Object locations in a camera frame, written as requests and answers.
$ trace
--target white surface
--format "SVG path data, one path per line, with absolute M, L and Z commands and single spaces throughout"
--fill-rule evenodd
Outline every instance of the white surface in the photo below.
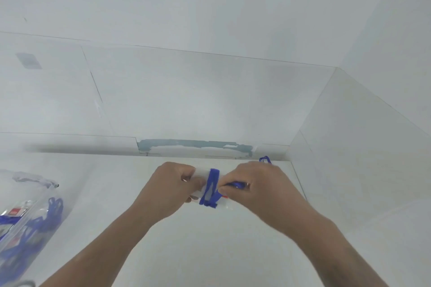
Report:
M 380 0 L 340 67 L 431 135 L 431 0 Z
M 419 200 L 371 220 L 346 238 L 391 287 L 427 287 L 431 279 L 431 199 Z M 298 286 L 323 286 L 298 249 L 293 272 Z
M 0 152 L 139 155 L 134 137 L 0 133 Z
M 299 134 L 304 139 L 295 138 L 289 158 L 305 194 L 343 232 L 431 197 L 431 137 L 342 70 L 336 70 Z M 332 200 L 322 200 L 328 195 Z
M 289 145 L 334 71 L 157 48 L 83 47 L 116 135 Z
M 79 45 L 0 33 L 0 132 L 112 135 Z
M 69 217 L 24 277 L 40 284 L 76 255 L 133 202 L 156 167 L 167 160 L 222 172 L 241 162 L 81 154 L 18 154 L 0 160 L 0 168 L 55 176 L 59 192 L 75 183 L 73 173 L 81 176 L 83 167 L 90 168 Z M 276 164 L 298 188 L 291 164 Z M 290 268 L 295 259 L 290 255 L 294 247 L 237 203 L 231 211 L 185 204 L 149 231 L 114 286 L 293 285 Z
M 337 66 L 379 0 L 0 0 L 0 30 Z

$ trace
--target person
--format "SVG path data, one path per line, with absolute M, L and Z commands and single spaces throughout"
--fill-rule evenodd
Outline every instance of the person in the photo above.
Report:
M 194 167 L 179 163 L 159 166 L 130 208 L 41 287 L 111 286 L 148 230 L 190 202 L 191 193 L 205 185 L 205 179 L 192 177 L 194 171 Z M 233 181 L 246 182 L 247 188 L 226 186 Z M 240 164 L 220 179 L 218 190 L 291 238 L 325 286 L 387 287 L 337 226 L 312 208 L 277 166 Z

